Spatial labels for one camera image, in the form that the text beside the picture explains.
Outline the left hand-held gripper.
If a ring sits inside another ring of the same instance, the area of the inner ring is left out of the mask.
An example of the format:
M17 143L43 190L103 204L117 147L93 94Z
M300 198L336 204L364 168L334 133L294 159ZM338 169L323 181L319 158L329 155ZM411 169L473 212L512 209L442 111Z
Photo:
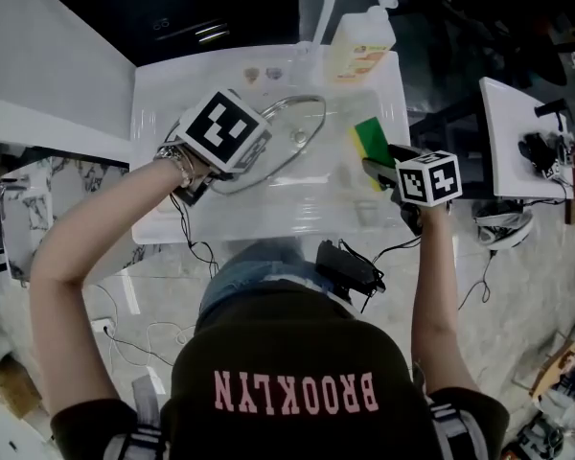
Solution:
M172 129L172 141L209 166L209 173L175 195L194 206L217 181L245 174L271 139L268 121L234 91L219 88L186 110Z

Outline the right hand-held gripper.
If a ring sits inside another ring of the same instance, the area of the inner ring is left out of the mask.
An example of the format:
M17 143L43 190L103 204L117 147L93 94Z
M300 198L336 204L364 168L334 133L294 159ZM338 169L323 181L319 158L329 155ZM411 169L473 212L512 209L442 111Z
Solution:
M399 190L401 216L415 236L422 234L421 210L445 206L462 195L457 156L437 150L423 154L421 149L389 144L388 153L398 161L396 169L372 158L363 158L362 167L381 191Z

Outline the yellow green sponge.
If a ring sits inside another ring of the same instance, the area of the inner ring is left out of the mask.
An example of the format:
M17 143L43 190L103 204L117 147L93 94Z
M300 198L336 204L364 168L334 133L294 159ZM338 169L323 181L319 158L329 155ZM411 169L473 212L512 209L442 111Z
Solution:
M372 158L385 166L396 169L395 160L388 153L388 143L377 117L367 119L352 126L350 135L360 158L361 166L363 158ZM374 187L373 179L369 175L368 177L371 179L373 189L382 192Z

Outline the glass pot lid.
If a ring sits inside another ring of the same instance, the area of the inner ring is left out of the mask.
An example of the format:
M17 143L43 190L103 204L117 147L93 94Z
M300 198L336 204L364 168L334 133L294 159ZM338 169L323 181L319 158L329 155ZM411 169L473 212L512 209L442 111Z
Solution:
M234 196L267 183L294 162L325 125L327 102L320 95L296 95L261 110L267 126L242 161L245 170L228 180L215 180L209 189Z

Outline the person's right forearm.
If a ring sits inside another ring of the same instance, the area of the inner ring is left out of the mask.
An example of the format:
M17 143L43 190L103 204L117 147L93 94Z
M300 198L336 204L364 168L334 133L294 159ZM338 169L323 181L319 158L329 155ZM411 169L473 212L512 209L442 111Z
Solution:
M458 338L458 292L447 207L424 208L418 283L415 293L411 357L425 375L429 394L459 387L478 389L461 355Z

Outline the person's left forearm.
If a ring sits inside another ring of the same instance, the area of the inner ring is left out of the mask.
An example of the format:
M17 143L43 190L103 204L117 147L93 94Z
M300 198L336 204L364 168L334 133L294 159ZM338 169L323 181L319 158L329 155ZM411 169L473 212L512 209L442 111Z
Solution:
M209 171L194 159L156 159L70 209L53 225L34 256L31 303L81 294L94 265L135 222L175 189Z

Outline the white washboard sink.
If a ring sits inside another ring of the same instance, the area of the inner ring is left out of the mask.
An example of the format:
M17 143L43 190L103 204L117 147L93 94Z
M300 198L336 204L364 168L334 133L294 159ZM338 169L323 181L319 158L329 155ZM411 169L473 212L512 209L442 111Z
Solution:
M293 79L295 45L226 49L157 62L135 72L130 138L132 168L149 162L182 116L207 94L228 88L256 110L285 97L320 95L327 102L325 125L306 150L272 180L245 192L223 196L211 190L189 209L197 241L352 234L397 226L399 208L375 191L350 135L351 127L377 117L391 144L409 141L399 56L388 53L358 83ZM258 67L249 84L243 70ZM277 81L267 67L281 67Z

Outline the black battery pack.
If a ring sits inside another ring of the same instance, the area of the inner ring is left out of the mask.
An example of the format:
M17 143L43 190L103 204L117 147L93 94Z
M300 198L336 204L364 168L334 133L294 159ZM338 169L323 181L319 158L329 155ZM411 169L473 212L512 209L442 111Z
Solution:
M368 298L386 290L384 273L344 240L339 240L338 245L322 241L314 265L316 272L333 285L333 293L347 303L352 303L351 290Z

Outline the pale yellow pump bottle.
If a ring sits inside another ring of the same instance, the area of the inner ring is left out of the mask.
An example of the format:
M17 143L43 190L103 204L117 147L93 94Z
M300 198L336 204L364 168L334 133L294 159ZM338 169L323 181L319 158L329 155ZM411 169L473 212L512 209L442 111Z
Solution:
M327 81L364 81L394 47L396 36L388 11L395 10L399 2L377 1L366 12L345 13L341 17L325 56Z

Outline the person's blue jeans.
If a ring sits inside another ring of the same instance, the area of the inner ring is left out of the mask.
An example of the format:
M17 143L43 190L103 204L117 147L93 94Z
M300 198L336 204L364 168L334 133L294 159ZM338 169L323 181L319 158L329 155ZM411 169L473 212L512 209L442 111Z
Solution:
M305 259L298 239L265 239L232 257L211 279L202 296L198 317L243 291L281 280L323 293L334 290L334 284Z

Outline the black faucet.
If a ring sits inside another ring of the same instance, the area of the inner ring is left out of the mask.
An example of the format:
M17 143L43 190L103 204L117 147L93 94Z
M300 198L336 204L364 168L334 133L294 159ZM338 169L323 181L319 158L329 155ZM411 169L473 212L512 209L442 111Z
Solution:
M565 99L558 99L549 103L536 106L534 112L537 117L543 117L550 114L559 115L562 111L567 110L568 106Z

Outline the white partition panel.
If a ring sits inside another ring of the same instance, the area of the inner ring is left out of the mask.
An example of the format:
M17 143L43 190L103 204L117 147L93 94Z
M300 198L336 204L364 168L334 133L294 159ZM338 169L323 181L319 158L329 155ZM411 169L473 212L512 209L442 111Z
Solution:
M134 78L58 0L0 0L0 143L128 162Z

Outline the marble pattern cabinet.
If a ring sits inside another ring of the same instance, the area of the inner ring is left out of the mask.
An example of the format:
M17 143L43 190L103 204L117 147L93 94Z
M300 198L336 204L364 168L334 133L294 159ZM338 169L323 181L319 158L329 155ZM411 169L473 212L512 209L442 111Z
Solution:
M1 176L0 215L11 277L27 283L35 252L54 222L126 173L127 167L49 156Z

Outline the wooden board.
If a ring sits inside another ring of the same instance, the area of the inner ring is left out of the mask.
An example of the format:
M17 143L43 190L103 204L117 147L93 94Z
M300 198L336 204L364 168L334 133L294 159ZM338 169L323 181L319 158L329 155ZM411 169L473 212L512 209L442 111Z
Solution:
M530 397L536 399L544 394L550 387L560 381L562 375L565 375L574 366L575 341L567 341L560 350L541 367L530 389Z

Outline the cardboard box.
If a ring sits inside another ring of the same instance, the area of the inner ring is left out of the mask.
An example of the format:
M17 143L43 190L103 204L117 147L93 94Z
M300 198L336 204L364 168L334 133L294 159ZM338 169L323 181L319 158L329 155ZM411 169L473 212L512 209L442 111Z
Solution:
M11 356L0 361L0 403L16 419L23 419L41 404L41 397L23 364Z

